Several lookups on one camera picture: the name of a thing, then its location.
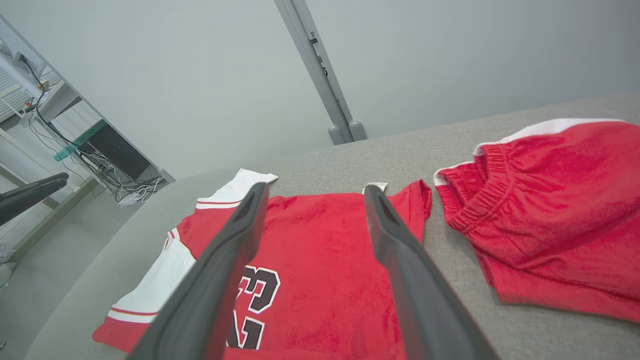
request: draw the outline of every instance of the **red jersey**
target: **red jersey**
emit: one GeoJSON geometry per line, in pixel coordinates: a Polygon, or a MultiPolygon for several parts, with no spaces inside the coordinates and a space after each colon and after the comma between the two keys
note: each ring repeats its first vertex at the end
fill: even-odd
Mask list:
{"type": "MultiPolygon", "coordinates": [[[[240,170],[169,232],[138,287],[113,305],[95,341],[132,350],[182,277],[253,184],[272,174],[240,170]]],[[[416,181],[389,197],[421,239],[431,190],[416,181]]],[[[262,241],[238,286],[226,359],[403,359],[386,270],[369,239],[363,195],[269,199],[262,241]]]]}

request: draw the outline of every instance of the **red shorts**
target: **red shorts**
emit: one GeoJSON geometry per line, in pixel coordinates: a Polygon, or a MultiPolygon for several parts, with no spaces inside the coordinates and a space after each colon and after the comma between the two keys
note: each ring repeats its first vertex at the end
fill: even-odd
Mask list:
{"type": "Polygon", "coordinates": [[[542,122],[434,181],[500,301],[640,322],[640,127],[542,122]]]}

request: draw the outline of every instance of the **gray couch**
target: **gray couch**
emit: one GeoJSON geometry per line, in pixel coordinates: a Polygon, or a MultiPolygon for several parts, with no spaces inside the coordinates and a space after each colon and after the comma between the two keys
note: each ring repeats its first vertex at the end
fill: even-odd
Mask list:
{"type": "MultiPolygon", "coordinates": [[[[559,117],[602,117],[640,124],[640,94],[584,99],[396,136],[349,143],[273,161],[238,164],[280,176],[271,195],[359,192],[389,182],[388,194],[416,179],[433,187],[436,169],[471,160],[480,142],[559,117]]],[[[107,244],[32,344],[27,359],[123,359],[95,343],[93,330],[131,291],[159,254],[167,230],[193,212],[195,199],[233,178],[237,168],[177,181],[155,195],[107,244]]],[[[468,241],[444,223],[433,194],[424,246],[503,359],[638,359],[640,325],[536,306],[502,305],[487,286],[468,241]]]]}

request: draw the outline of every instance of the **gray wall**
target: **gray wall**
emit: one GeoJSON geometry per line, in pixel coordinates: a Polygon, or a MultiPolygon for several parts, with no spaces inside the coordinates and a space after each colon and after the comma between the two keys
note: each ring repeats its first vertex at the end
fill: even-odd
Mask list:
{"type": "Polygon", "coordinates": [[[272,1],[20,0],[0,15],[177,179],[332,145],[272,1]]]}
{"type": "Polygon", "coordinates": [[[638,0],[307,4],[369,137],[640,89],[638,0]]]}

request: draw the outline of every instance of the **cable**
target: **cable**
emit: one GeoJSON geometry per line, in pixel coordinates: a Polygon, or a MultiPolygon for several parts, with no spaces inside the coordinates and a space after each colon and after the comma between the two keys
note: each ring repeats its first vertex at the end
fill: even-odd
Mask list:
{"type": "Polygon", "coordinates": [[[36,76],[35,72],[33,72],[33,69],[31,68],[31,65],[29,65],[28,61],[24,62],[27,67],[29,68],[29,71],[31,71],[31,75],[33,76],[33,78],[36,80],[36,82],[38,84],[40,84],[40,87],[42,88],[42,94],[40,95],[40,98],[38,99],[38,101],[36,102],[36,111],[35,113],[38,114],[38,116],[40,117],[40,120],[42,120],[42,122],[49,127],[49,129],[51,129],[52,131],[54,131],[58,136],[60,136],[60,138],[62,138],[62,140],[68,142],[69,144],[75,146],[75,147],[80,147],[78,144],[74,143],[73,141],[67,139],[64,137],[64,135],[62,135],[53,125],[51,125],[50,123],[46,122],[44,120],[44,117],[42,116],[42,114],[40,113],[40,100],[42,99],[42,97],[44,96],[44,86],[42,86],[40,80],[38,79],[38,77],[36,76]]]}
{"type": "MultiPolygon", "coordinates": [[[[58,141],[54,138],[51,138],[47,135],[44,135],[42,133],[40,133],[36,127],[31,123],[31,121],[33,120],[34,115],[39,117],[40,120],[47,126],[49,127],[49,129],[51,129],[51,131],[55,132],[56,135],[58,135],[62,140],[66,141],[68,144],[73,145],[74,146],[74,150],[73,152],[76,153],[80,159],[84,162],[84,164],[79,164],[77,163],[73,156],[70,156],[71,162],[75,163],[76,165],[80,165],[80,166],[85,166],[86,168],[89,169],[89,171],[91,171],[92,173],[94,173],[98,178],[101,178],[104,182],[110,184],[111,186],[114,186],[116,188],[116,191],[114,191],[114,199],[117,202],[120,202],[124,197],[122,196],[122,192],[126,192],[128,195],[129,194],[135,194],[137,193],[139,194],[143,194],[141,196],[142,202],[146,202],[149,199],[151,199],[151,197],[153,197],[153,195],[157,192],[157,186],[163,182],[165,182],[166,180],[164,179],[164,177],[162,176],[157,176],[154,177],[152,179],[146,180],[146,181],[139,181],[139,180],[130,180],[130,181],[122,181],[122,179],[120,178],[120,176],[118,175],[118,172],[116,171],[115,166],[113,166],[113,164],[109,161],[109,159],[107,159],[107,157],[105,157],[104,155],[100,154],[100,157],[96,156],[95,154],[89,154],[83,150],[80,149],[80,146],[74,142],[72,142],[71,140],[65,138],[53,125],[51,125],[50,123],[47,123],[42,114],[40,113],[40,101],[42,101],[42,97],[45,94],[44,91],[44,87],[42,86],[42,84],[40,83],[40,80],[36,77],[35,73],[33,72],[33,69],[31,68],[31,66],[29,65],[29,63],[26,63],[27,67],[29,68],[29,70],[31,71],[31,75],[33,75],[33,77],[35,78],[36,82],[38,84],[40,84],[40,87],[42,88],[42,93],[40,94],[40,97],[38,98],[38,100],[36,101],[35,104],[35,111],[31,113],[31,116],[29,118],[28,124],[29,124],[29,129],[31,130],[31,132],[38,138],[38,140],[42,143],[42,145],[45,145],[47,148],[49,148],[51,151],[55,152],[56,154],[58,153],[55,149],[53,149],[52,147],[48,146],[41,138],[47,138],[51,141],[54,141],[56,144],[58,144],[59,146],[60,143],[58,143],[58,141]],[[90,163],[86,162],[84,159],[82,159],[82,156],[86,156],[87,158],[94,158],[94,159],[98,159],[100,162],[104,161],[107,163],[107,165],[109,165],[111,167],[111,169],[113,170],[114,175],[116,175],[116,177],[118,179],[115,179],[111,174],[109,174],[111,172],[111,170],[104,172],[103,169],[101,169],[100,167],[95,168],[93,167],[93,165],[90,165],[90,163]]],[[[64,163],[64,161],[62,161],[62,159],[60,159],[60,162],[62,162],[62,165],[69,171],[71,171],[72,173],[74,173],[75,175],[78,175],[80,177],[80,179],[82,179],[82,181],[87,184],[87,182],[84,180],[84,178],[78,174],[77,172],[71,170],[70,168],[67,167],[67,165],[64,163]]],[[[104,187],[103,191],[100,192],[98,195],[93,194],[93,189],[92,189],[92,194],[93,197],[98,197],[99,195],[101,195],[103,192],[106,191],[106,187],[104,187]]]]}

